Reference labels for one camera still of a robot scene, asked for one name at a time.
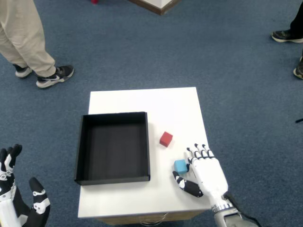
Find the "red cube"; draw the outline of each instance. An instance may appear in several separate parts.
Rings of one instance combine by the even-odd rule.
[[[171,140],[172,140],[172,135],[167,132],[164,132],[164,134],[161,136],[160,144],[162,144],[165,147],[168,147]]]

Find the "blue cube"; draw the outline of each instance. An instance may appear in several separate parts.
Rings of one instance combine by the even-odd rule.
[[[184,159],[175,161],[174,167],[175,167],[175,171],[178,174],[187,173],[187,166],[186,166],[186,162]]]

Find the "robotic thumb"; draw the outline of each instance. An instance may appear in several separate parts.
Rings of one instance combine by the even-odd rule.
[[[51,208],[49,199],[44,187],[36,178],[29,180],[29,186],[33,192],[34,204],[28,216],[27,227],[44,227]]]

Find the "cable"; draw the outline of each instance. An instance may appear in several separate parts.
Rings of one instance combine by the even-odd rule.
[[[302,118],[302,119],[299,119],[299,120],[296,120],[295,122],[296,122],[296,123],[303,122],[303,118]]]
[[[234,199],[234,197],[232,196],[232,194],[231,194],[229,191],[227,191],[226,193],[224,193],[223,196],[224,196],[224,198],[228,199],[228,200],[233,204],[233,206],[234,206],[235,208],[237,208],[237,210],[241,213],[241,215],[243,215],[244,217],[246,217],[246,218],[249,219],[249,220],[252,220],[252,221],[253,221],[255,224],[257,224],[259,227],[262,227],[261,224],[259,223],[259,221],[258,221],[256,218],[251,217],[251,216],[249,216],[249,215],[243,213],[243,211],[239,208],[239,206],[238,206],[236,200]]]

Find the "blue carpet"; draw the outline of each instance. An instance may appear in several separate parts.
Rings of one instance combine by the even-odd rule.
[[[300,3],[183,0],[160,17],[126,0],[36,1],[48,52],[75,75],[40,90],[0,57],[0,146],[24,146],[16,176],[25,201],[36,176],[52,202],[47,226],[105,226],[77,218],[73,171],[90,91],[195,86],[209,144],[243,209],[264,226],[302,226],[303,123],[294,122],[303,81],[292,75],[302,45],[269,37],[288,29]],[[206,212],[161,226],[215,223]]]

